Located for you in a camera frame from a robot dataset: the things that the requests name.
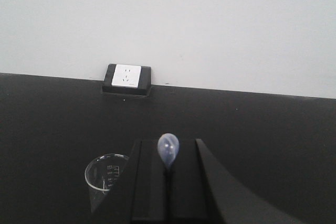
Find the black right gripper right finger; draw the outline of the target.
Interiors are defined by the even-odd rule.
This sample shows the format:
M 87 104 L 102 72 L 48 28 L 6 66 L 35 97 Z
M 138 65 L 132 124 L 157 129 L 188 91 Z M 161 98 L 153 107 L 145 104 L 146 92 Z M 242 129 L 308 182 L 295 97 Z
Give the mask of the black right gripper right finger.
M 200 140 L 181 140 L 173 165 L 171 223 L 302 223 L 239 182 Z

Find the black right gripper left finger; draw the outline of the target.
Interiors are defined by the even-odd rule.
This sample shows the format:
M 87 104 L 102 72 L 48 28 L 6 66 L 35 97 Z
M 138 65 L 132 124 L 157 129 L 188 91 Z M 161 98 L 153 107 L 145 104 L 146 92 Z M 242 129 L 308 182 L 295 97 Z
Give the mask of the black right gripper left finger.
M 91 223 L 167 223 L 164 166 L 155 140 L 137 140 Z

